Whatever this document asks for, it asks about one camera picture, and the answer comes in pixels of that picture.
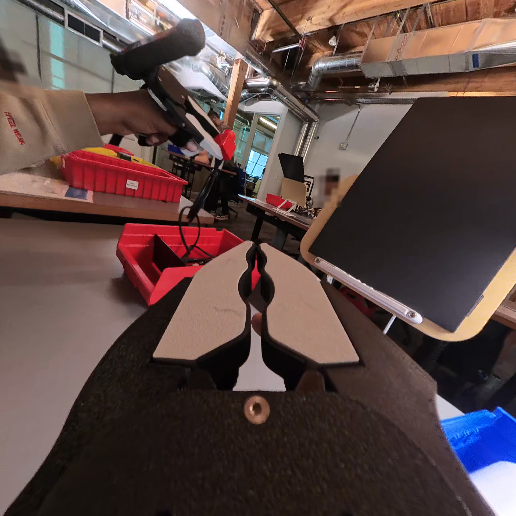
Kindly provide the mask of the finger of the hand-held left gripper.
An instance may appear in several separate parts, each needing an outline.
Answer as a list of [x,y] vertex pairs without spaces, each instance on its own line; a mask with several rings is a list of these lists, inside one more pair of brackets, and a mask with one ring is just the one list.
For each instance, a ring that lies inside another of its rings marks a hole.
[[216,159],[223,159],[221,148],[213,139],[202,138],[197,141],[193,136],[181,136],[181,152],[184,156],[191,158],[203,151]]
[[210,135],[210,137],[213,139],[215,139],[220,134],[215,123],[208,117],[204,109],[191,96],[186,98],[185,108],[186,117],[192,124],[196,124],[199,132]]

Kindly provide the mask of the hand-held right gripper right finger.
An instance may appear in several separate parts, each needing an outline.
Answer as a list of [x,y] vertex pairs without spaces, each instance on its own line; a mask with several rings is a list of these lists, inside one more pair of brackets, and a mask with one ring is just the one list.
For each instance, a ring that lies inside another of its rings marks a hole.
[[303,374],[356,365],[360,358],[319,278],[282,251],[262,243],[257,248],[261,275],[261,355],[295,389]]

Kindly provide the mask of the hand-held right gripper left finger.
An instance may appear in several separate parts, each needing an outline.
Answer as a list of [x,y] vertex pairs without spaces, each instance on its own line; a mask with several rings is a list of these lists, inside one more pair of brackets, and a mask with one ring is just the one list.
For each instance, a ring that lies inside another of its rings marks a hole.
[[152,359],[205,371],[218,389],[233,389],[251,343],[248,297],[256,246],[240,243],[190,279]]

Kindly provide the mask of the red single-stud toy brick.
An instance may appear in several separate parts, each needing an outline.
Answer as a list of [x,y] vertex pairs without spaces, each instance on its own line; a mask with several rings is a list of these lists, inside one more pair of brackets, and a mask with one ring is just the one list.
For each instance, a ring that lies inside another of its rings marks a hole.
[[214,141],[219,146],[223,161],[229,161],[233,158],[236,150],[236,136],[235,133],[226,129],[214,137]]

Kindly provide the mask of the blue plastic bin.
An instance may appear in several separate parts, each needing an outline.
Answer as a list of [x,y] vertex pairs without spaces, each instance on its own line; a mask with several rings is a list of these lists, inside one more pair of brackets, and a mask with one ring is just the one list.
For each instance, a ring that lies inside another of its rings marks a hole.
[[503,408],[448,418],[441,426],[469,474],[498,462],[515,464],[515,418]]

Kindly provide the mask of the person's left forearm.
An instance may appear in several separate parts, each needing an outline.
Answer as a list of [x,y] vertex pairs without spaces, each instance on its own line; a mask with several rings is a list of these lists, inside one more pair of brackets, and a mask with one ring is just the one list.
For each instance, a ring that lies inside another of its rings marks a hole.
[[1,86],[1,175],[103,145],[82,91]]

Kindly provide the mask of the red plastic crate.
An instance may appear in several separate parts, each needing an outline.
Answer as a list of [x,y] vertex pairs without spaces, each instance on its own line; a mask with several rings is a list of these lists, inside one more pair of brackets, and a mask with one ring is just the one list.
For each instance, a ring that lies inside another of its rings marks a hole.
[[343,285],[339,288],[339,292],[367,318],[371,320],[375,319],[376,312],[379,308],[377,304],[371,300],[368,300],[363,295],[355,292],[351,288]]

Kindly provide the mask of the black ceiling vent box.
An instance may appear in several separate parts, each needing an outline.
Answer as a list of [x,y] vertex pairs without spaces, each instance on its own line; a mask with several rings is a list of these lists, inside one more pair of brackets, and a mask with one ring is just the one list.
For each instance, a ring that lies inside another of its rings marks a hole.
[[103,45],[103,31],[94,25],[76,16],[74,13],[64,11],[64,25],[69,31],[80,35],[98,46]]

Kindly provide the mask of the small red plastic bin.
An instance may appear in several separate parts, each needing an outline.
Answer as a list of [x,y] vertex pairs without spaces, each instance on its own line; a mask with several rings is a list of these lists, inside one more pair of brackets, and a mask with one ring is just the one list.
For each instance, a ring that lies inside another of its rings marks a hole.
[[283,199],[281,196],[273,195],[270,193],[268,193],[266,196],[266,203],[276,209],[286,212],[292,211],[297,206],[296,203],[293,203],[287,199]]

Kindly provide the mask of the wooden desk with black legs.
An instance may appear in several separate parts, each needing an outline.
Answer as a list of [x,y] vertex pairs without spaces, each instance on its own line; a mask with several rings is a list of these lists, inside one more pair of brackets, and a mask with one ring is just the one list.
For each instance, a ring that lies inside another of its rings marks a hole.
[[238,195],[238,197],[247,204],[246,212],[255,216],[255,224],[250,237],[254,243],[261,242],[260,233],[263,223],[269,223],[275,227],[276,232],[271,245],[279,250],[283,250],[289,235],[300,242],[313,223],[310,218],[295,212],[281,210],[264,201],[243,195]]

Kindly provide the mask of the grey desk with wooden edge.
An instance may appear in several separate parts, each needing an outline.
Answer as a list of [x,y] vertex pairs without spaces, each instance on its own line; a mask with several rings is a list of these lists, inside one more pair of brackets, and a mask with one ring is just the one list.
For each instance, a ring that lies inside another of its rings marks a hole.
[[149,223],[177,223],[180,211],[186,216],[192,202],[180,197],[178,203],[125,197],[86,191],[86,198],[67,197],[68,184],[63,180],[13,172],[1,176],[1,207],[117,217]]

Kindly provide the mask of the long yellow plastic bin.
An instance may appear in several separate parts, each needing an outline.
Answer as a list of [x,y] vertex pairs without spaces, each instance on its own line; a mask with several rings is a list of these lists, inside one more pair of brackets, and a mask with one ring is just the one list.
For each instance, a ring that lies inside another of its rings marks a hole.
[[136,157],[119,147],[96,147],[85,148],[65,155],[58,155],[48,159],[55,166],[62,170],[92,169],[108,170],[119,169],[122,171],[156,172],[160,168],[154,164]]

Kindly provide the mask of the black panel with wooden frame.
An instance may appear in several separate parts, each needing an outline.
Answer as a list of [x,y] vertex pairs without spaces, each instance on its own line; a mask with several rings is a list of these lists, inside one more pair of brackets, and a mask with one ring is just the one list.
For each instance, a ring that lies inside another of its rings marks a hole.
[[279,153],[278,158],[283,173],[281,198],[295,203],[300,208],[305,208],[307,187],[304,177],[303,158],[287,153]]
[[414,309],[432,338],[477,335],[515,286],[515,97],[416,99],[301,253]]

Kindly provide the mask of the rectangular silver air duct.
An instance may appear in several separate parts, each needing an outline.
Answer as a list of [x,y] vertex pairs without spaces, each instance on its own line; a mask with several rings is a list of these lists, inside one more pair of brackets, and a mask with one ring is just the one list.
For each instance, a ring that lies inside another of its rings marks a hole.
[[359,66],[367,78],[383,78],[514,65],[515,18],[485,18],[375,39]]

